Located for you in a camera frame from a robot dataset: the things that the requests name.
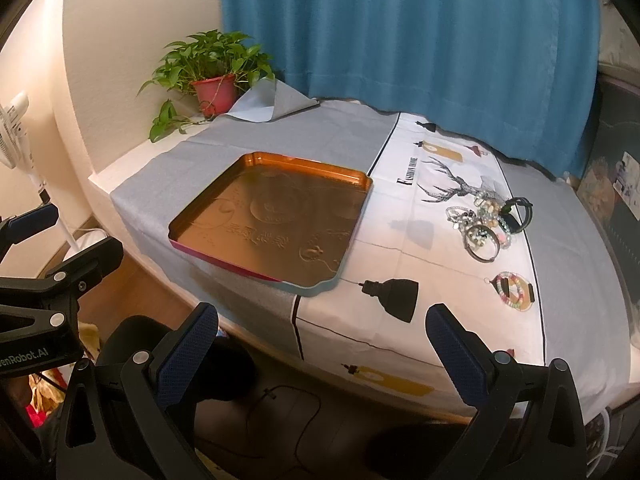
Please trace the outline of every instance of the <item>electric fan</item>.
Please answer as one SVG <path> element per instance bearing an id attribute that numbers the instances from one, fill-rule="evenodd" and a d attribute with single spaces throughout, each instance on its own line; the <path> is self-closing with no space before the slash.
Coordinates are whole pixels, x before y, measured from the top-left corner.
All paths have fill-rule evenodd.
<path id="1" fill-rule="evenodd" d="M 10 170 L 18 169 L 24 171 L 38 191 L 42 203 L 46 204 L 50 202 L 46 182 L 35 167 L 27 130 L 20 122 L 28 107 L 29 99 L 24 92 L 14 97 L 6 110 L 0 103 L 0 162 Z M 78 240 L 75 240 L 62 219 L 58 219 L 56 225 L 62 231 L 69 244 L 69 251 L 65 260 L 106 238 L 104 231 L 91 230 L 78 238 Z"/>

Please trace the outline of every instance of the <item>curtain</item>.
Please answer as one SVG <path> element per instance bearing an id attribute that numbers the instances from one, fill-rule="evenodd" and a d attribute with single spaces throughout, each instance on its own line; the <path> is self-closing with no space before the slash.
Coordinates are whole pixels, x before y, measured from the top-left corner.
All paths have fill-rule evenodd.
<path id="1" fill-rule="evenodd" d="M 598 0 L 222 0 L 309 96 L 427 116 L 555 175 L 581 175 Z"/>

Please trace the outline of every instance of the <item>square metal tray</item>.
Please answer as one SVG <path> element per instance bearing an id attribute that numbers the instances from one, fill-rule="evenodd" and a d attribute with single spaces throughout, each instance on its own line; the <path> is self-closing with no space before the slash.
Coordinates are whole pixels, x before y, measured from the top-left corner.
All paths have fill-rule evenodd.
<path id="1" fill-rule="evenodd" d="M 170 224 L 174 248 L 303 296 L 331 288 L 373 181 L 302 158 L 243 155 Z"/>

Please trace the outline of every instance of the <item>yellow lamp print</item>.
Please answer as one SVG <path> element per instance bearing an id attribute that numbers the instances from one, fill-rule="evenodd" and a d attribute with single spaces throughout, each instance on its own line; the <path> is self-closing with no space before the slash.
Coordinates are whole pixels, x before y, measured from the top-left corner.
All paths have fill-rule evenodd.
<path id="1" fill-rule="evenodd" d="M 407 394 L 415 397 L 423 397 L 430 394 L 433 391 L 431 386 L 426 384 L 414 383 L 409 379 L 403 379 L 402 377 L 396 377 L 393 375 L 385 374 L 373 368 L 366 366 L 356 365 L 342 365 L 347 369 L 347 372 L 352 376 L 360 379 L 361 381 L 367 381 L 369 383 L 377 384 L 384 388 L 389 388 L 401 394 Z"/>

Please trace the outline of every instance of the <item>red flower pot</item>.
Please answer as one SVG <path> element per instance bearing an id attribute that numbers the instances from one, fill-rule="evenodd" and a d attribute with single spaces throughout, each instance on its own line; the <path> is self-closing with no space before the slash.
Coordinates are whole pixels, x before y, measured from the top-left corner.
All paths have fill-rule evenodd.
<path id="1" fill-rule="evenodd" d="M 234 81 L 236 76 L 227 74 L 191 83 L 196 89 L 200 110 L 206 118 L 225 114 L 238 100 Z"/>

